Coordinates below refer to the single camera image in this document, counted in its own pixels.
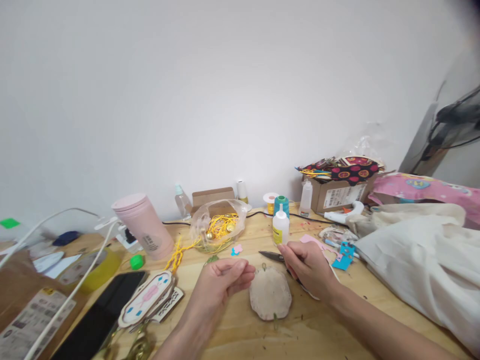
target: brown cardboard box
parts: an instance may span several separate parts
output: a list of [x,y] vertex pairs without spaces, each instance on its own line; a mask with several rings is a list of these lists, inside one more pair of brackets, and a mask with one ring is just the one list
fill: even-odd
[[305,175],[303,179],[308,179],[313,187],[311,209],[316,213],[324,213],[341,210],[342,208],[350,209],[354,201],[368,202],[367,196],[379,175],[377,173],[367,181],[359,182],[355,186],[350,186],[345,180],[332,180],[322,184]]
[[[37,339],[36,332],[31,330],[34,326],[32,324],[45,321],[44,314],[47,314],[47,311],[50,311],[50,318],[55,313],[51,312],[54,310],[52,303],[45,299],[66,299],[70,293],[58,281],[37,273],[26,250],[13,254],[0,269],[0,288],[0,358],[9,359],[12,352],[26,355],[33,341]],[[54,324],[57,331],[43,347],[38,360],[50,359],[87,298],[77,293],[73,300],[75,305],[62,319],[61,325],[59,326],[58,322]]]
[[[217,200],[231,200],[235,199],[234,189],[232,187],[222,187],[219,189],[197,191],[191,194],[193,206],[190,211],[190,215],[194,213],[204,204]],[[235,210],[229,205],[228,202],[220,202],[216,206],[210,206],[209,212],[211,215],[222,215],[228,213],[234,213]]]

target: smartphone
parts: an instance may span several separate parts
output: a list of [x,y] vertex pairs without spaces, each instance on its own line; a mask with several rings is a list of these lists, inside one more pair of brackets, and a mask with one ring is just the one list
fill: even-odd
[[146,277],[145,271],[115,276],[50,360],[91,360],[117,328],[120,312]]

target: cloth bag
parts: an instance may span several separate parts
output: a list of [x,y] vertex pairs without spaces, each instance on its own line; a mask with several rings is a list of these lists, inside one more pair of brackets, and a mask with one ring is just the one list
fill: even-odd
[[480,231],[456,204],[391,204],[347,224],[369,269],[480,358]]

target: forearm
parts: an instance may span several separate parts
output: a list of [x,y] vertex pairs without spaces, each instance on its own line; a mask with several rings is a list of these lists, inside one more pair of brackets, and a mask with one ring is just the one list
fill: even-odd
[[340,285],[329,301],[342,322],[383,360],[456,359],[435,342]]
[[210,333],[184,315],[151,360],[196,360],[207,346]]

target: pink thermos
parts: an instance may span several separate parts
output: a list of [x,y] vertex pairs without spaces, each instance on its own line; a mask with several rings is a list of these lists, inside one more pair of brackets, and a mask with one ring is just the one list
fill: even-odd
[[152,259],[170,254],[174,242],[146,194],[125,196],[111,208]]

